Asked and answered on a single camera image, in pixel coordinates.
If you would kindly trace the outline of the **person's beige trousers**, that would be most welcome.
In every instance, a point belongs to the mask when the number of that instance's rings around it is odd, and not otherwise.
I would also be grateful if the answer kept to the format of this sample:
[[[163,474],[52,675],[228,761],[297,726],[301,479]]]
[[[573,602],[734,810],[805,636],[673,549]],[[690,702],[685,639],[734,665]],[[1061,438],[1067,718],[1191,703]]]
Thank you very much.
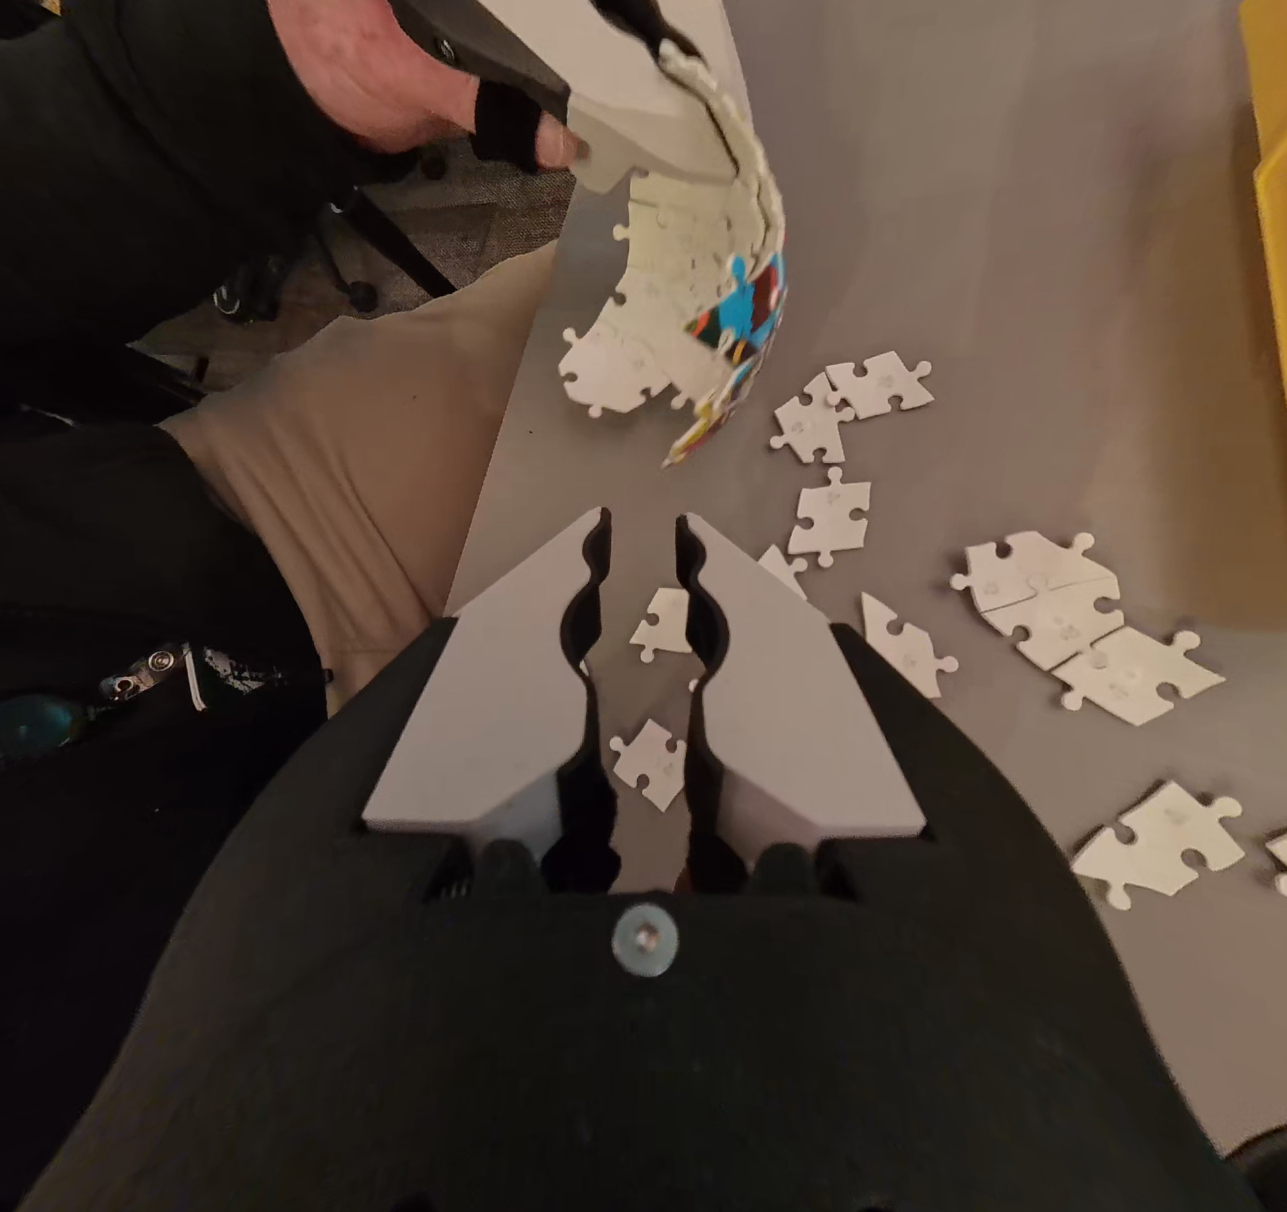
[[[445,616],[556,244],[376,320],[333,320],[163,429],[264,543],[335,716]]]

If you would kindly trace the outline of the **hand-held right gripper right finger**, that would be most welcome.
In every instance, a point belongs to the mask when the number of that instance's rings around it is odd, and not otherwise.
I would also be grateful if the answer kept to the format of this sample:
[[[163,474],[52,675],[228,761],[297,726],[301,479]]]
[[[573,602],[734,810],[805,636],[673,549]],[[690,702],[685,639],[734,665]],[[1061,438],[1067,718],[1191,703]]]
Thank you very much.
[[[736,893],[769,850],[812,863],[842,841],[917,838],[925,813],[836,632],[706,519],[675,521],[689,700],[685,872]]]

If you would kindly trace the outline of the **person's left hand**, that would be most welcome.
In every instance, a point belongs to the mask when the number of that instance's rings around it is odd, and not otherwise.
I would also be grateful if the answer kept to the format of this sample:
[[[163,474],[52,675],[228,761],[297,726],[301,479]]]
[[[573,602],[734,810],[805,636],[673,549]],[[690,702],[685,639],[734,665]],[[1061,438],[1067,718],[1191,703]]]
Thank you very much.
[[[480,81],[438,62],[387,0],[265,0],[303,90],[333,125],[380,155],[478,136]]]

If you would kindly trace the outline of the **partly built puzzle ball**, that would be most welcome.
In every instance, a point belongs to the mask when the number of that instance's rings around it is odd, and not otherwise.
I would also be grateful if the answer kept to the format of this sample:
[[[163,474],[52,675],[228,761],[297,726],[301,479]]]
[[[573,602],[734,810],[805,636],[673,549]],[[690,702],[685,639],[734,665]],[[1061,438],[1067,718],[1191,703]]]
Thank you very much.
[[[624,270],[584,334],[563,332],[564,395],[592,419],[626,415],[671,389],[690,424],[663,467],[683,464],[746,400],[787,295],[785,211],[764,145],[698,55],[663,39],[658,67],[713,125],[728,184],[642,169],[631,175]]]

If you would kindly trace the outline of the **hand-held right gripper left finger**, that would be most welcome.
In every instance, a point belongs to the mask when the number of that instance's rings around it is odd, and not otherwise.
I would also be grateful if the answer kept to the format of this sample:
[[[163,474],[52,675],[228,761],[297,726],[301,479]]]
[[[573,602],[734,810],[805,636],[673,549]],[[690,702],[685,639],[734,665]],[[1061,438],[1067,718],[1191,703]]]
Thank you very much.
[[[611,514],[594,507],[447,620],[362,812],[376,833],[532,857],[553,892],[616,881],[616,794],[587,659],[602,637]]]

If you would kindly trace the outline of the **person's left forearm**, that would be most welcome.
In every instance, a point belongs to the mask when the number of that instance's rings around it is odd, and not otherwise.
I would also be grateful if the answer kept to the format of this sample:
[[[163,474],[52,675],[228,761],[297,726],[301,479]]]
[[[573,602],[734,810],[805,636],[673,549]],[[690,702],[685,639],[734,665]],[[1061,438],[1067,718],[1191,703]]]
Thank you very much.
[[[323,116],[266,0],[61,0],[2,41],[2,360],[143,338],[414,157]]]

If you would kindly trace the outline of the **yellow plastic bin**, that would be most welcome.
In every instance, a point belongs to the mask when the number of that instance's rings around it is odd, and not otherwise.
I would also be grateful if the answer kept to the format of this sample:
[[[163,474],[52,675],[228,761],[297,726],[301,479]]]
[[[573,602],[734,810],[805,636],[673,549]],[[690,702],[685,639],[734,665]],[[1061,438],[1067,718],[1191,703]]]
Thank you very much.
[[[1259,160],[1253,195],[1280,380],[1285,380],[1285,0],[1242,0],[1238,29]]]

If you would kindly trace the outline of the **black office chair base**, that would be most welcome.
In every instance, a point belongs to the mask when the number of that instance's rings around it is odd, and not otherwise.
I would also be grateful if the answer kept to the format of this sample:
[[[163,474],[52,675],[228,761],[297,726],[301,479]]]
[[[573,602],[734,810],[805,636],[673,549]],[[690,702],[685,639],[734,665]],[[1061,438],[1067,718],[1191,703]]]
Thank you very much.
[[[327,226],[331,222],[346,226],[356,239],[431,301],[457,291],[455,285],[413,244],[367,192],[355,187],[342,200],[325,204],[288,248],[254,255],[238,265],[211,294],[215,313],[238,326],[274,322],[280,318],[288,279],[297,267],[316,259],[329,287],[347,309],[360,317],[372,316],[379,305],[378,287],[363,279],[348,279],[340,270],[327,239]]]

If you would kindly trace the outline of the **puzzle pieces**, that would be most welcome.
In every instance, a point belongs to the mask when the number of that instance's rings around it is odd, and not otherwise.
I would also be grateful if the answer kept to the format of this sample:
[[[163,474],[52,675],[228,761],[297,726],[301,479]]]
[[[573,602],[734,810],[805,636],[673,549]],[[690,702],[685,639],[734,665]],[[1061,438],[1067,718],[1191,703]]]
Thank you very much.
[[[1284,826],[1284,395],[1244,0],[725,0],[789,303],[694,506],[927,631],[1075,838]]]

